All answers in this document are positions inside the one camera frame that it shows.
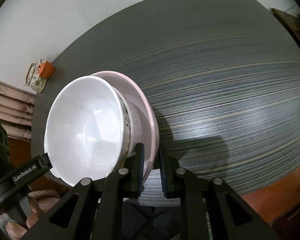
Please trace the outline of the person's left hand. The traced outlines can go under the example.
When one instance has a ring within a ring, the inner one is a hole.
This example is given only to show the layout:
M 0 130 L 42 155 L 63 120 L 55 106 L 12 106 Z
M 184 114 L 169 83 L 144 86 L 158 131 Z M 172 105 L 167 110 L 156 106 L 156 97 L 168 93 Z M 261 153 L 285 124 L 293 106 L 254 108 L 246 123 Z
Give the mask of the person's left hand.
M 12 219 L 5 225 L 10 239 L 21 239 L 61 198 L 55 189 L 33 191 L 29 193 L 29 197 L 31 213 L 27 217 L 26 227 Z

